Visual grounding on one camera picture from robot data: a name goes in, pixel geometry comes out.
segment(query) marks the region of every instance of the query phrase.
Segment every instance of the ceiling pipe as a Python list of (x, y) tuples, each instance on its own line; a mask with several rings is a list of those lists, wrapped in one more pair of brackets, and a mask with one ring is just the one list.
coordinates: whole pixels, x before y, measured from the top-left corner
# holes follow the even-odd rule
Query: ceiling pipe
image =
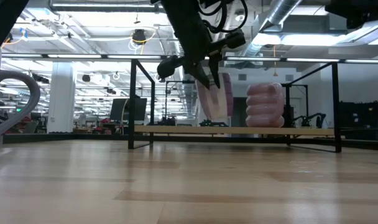
[[(294, 9), (302, 2), (302, 0), (273, 0), (270, 4), (270, 9), (264, 12), (264, 15), (259, 15), (253, 24), (253, 37), (265, 29), (276, 26), (282, 29), (283, 22), (294, 11)], [(261, 50), (263, 45), (253, 44), (252, 41), (247, 49), (241, 53), (243, 57), (255, 57)]]

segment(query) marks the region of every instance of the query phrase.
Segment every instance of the black cable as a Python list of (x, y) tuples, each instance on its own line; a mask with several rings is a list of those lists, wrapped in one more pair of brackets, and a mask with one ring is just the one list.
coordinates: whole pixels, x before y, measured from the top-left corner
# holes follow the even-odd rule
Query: black cable
[(221, 4), (217, 7), (217, 9), (222, 8), (221, 22), (219, 23), (218, 27), (212, 26), (210, 24), (210, 22), (203, 20), (205, 26), (210, 30), (210, 32), (212, 32), (213, 34), (217, 34), (217, 33), (220, 33), (220, 32), (230, 33), (230, 32), (234, 32), (238, 29), (241, 29), (246, 24), (247, 18), (248, 18), (248, 15), (249, 15), (249, 10), (248, 10), (248, 7), (247, 7), (246, 0), (240, 0), (240, 1), (242, 2), (243, 7), (244, 7), (244, 20), (240, 24), (240, 26), (233, 29), (233, 30), (223, 29), (223, 27), (226, 23), (227, 16), (228, 16), (228, 7), (227, 7), (227, 4), (226, 4), (226, 0), (221, 0)]
[(320, 8), (318, 8), (318, 10), (316, 10), (316, 12), (313, 13), (313, 15), (316, 15), (316, 13), (318, 13), (318, 11), (319, 11), (322, 7), (324, 7), (324, 6), (320, 6)]
[(220, 33), (223, 30), (223, 28), (225, 26), (225, 23), (226, 23), (226, 19), (228, 17), (228, 6), (226, 4), (226, 0), (221, 0), (221, 4), (217, 7), (217, 9), (218, 8), (222, 8), (221, 21), (219, 22), (218, 27), (212, 26), (210, 24), (210, 22), (208, 22), (207, 20), (203, 20), (204, 24), (207, 26), (207, 28), (213, 34), (218, 34), (218, 33)]
[(213, 15), (215, 15), (221, 8), (222, 8), (222, 1), (221, 1), (221, 3), (219, 4), (219, 6), (214, 10), (214, 11), (212, 11), (212, 12), (204, 12), (202, 9), (201, 9), (201, 7), (200, 7), (200, 5), (199, 5), (199, 8), (198, 8), (198, 10), (199, 10), (199, 12), (201, 13), (201, 14), (203, 14), (203, 15), (205, 15), (205, 16), (213, 16)]
[(235, 28), (233, 30), (224, 30), (223, 29), (221, 32), (227, 32), (227, 33), (234, 32), (234, 31), (236, 31), (236, 30), (241, 29), (242, 27), (244, 27), (244, 25), (246, 25), (247, 18), (249, 17), (249, 9), (247, 7), (246, 0), (240, 0), (240, 1), (242, 2), (243, 8), (244, 8), (244, 20), (243, 20), (243, 22), (240, 24), (239, 27), (237, 27), (237, 28)]

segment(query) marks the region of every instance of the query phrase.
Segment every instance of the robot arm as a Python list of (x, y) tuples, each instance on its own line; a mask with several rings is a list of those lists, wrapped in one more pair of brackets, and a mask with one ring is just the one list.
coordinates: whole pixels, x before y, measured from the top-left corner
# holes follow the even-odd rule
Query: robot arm
[(299, 120), (299, 119), (304, 120), (305, 118), (306, 118), (306, 116), (299, 116), (299, 117), (297, 117), (297, 118), (292, 119), (292, 120), (291, 120), (291, 125), (292, 125), (292, 127), (295, 127), (295, 122), (296, 122), (297, 120)]
[[(245, 0), (244, 5), (246, 18), (242, 25), (233, 30), (224, 30), (223, 27), (227, 17), (227, 4), (233, 0), (200, 0), (204, 7), (220, 2), (220, 5), (211, 13), (201, 10), (198, 0), (151, 0), (151, 3), (160, 2), (163, 5), (168, 19), (175, 31), (175, 36), (181, 43), (184, 51), (183, 57), (171, 56), (160, 63), (157, 72), (160, 78), (167, 78), (175, 73), (175, 69), (183, 66), (185, 73), (189, 73), (199, 80), (205, 87), (210, 87), (210, 78), (205, 74), (201, 61), (209, 57), (209, 67), (215, 85), (219, 88), (218, 64), (223, 59), (222, 50), (225, 47), (231, 49), (240, 47), (246, 43), (241, 27), (245, 24), (248, 8)], [(221, 23), (218, 27), (212, 26), (208, 21), (200, 17), (200, 13), (210, 16), (222, 10)], [(227, 32), (225, 39), (217, 42), (211, 41), (212, 33)]]
[(323, 113), (316, 113), (314, 115), (311, 115), (309, 117), (306, 117), (306, 116), (302, 116), (303, 119), (302, 119), (302, 123), (301, 123), (301, 126), (302, 127), (310, 127), (311, 124), (310, 124), (310, 121), (315, 118), (315, 117), (319, 117), (318, 120), (316, 120), (316, 127), (317, 128), (322, 128), (323, 126), (323, 121), (325, 120), (326, 118), (326, 115), (323, 114)]

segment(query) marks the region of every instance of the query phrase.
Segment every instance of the black metal frame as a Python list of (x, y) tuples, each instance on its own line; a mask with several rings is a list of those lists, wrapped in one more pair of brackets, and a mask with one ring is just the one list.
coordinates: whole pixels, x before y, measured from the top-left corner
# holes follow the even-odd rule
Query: black metal frame
[(156, 95), (156, 83), (153, 78), (147, 73), (146, 69), (138, 61), (138, 59), (131, 60), (131, 82), (129, 90), (129, 116), (128, 116), (128, 149), (136, 149), (138, 147), (153, 144), (154, 133), (150, 133), (149, 143), (141, 146), (134, 145), (135, 141), (135, 98), (136, 98), (136, 81), (137, 81), (137, 68), (147, 77), (152, 84), (151, 99), (150, 99), (150, 123), (154, 124), (154, 103)]
[[(300, 78), (290, 82), (283, 84), (286, 88), (286, 111), (285, 111), (285, 126), (286, 128), (291, 127), (291, 106), (290, 106), (290, 88), (294, 86), (294, 83), (303, 80), (306, 77), (309, 77), (320, 70), (331, 66), (332, 69), (332, 78), (333, 78), (333, 114), (334, 114), (334, 144), (335, 144), (335, 151), (328, 151), (328, 152), (335, 152), (340, 153), (342, 151), (342, 144), (341, 144), (341, 129), (339, 125), (339, 82), (338, 82), (338, 63), (337, 62), (330, 62), (327, 63), (314, 71), (307, 73), (306, 75), (301, 76)], [(309, 116), (309, 107), (308, 107), (308, 87), (306, 87), (307, 91), (307, 116)], [(287, 136), (287, 145), (291, 144), (291, 137), (290, 135)]]
[[(3, 137), (3, 144), (20, 144), (25, 142), (46, 142), (46, 141), (65, 141), (65, 140), (105, 140), (105, 141), (127, 141), (127, 135), (117, 134), (6, 134)], [(136, 136), (137, 141), (149, 141), (150, 136)], [(217, 143), (271, 143), (268, 138), (212, 138), (212, 137), (173, 137), (173, 136), (154, 136), (154, 141), (162, 142), (217, 142)], [(275, 144), (286, 144), (284, 138), (273, 139)], [(317, 144), (323, 146), (334, 146), (334, 139), (292, 139), (292, 144)], [(343, 147), (355, 147), (360, 149), (378, 150), (378, 141), (360, 141), (343, 139)]]
[[(310, 75), (319, 72), (320, 70), (329, 67), (331, 65), (332, 67), (332, 76), (333, 76), (333, 108), (334, 108), (334, 144), (335, 144), (335, 151), (328, 151), (328, 152), (335, 152), (340, 153), (342, 151), (342, 144), (341, 144), (341, 130), (339, 128), (339, 85), (338, 85), (338, 63), (337, 62), (330, 62), (327, 63), (320, 68), (315, 69), (314, 71), (290, 82), (290, 83), (284, 83), (282, 84), (283, 87), (286, 88), (286, 112), (285, 112), (285, 126), (291, 127), (291, 105), (290, 105), (290, 88), (293, 86), (305, 86), (306, 88), (306, 100), (307, 100), (307, 116), (309, 116), (309, 107), (308, 107), (308, 86), (307, 85), (295, 85), (294, 83), (303, 80), (306, 77), (309, 77)], [(152, 77), (146, 72), (145, 68), (141, 65), (141, 63), (138, 61), (138, 59), (132, 59), (131, 60), (131, 83), (130, 83), (130, 101), (129, 101), (129, 137), (128, 137), (128, 148), (129, 149), (135, 149), (138, 147), (147, 146), (149, 144), (152, 144), (154, 141), (154, 134), (150, 133), (149, 143), (141, 146), (134, 147), (135, 142), (135, 94), (136, 94), (136, 76), (137, 71), (136, 68), (139, 67), (140, 70), (145, 74), (145, 76), (149, 79), (149, 81), (152, 83), (152, 103), (151, 103), (151, 119), (150, 123), (154, 123), (154, 101), (155, 101), (155, 82), (153, 81)], [(166, 94), (166, 107), (165, 111), (167, 112), (167, 92), (168, 92), (168, 84), (172, 82), (182, 82), (185, 81), (169, 81), (165, 84), (165, 94)], [(176, 139), (177, 141), (181, 139), (181, 137), (175, 137), (175, 136), (169, 136), (169, 138)], [(218, 138), (221, 142), (225, 142), (226, 140), (224, 138)], [(276, 138), (271, 139), (263, 139), (262, 142), (268, 142), (268, 143), (285, 143), (288, 146), (291, 144), (315, 144), (318, 142), (317, 139), (314, 139), (313, 141), (304, 141), (304, 139), (297, 139), (297, 138), (291, 138), (291, 135), (286, 135), (285, 138), (279, 139), (277, 141)]]

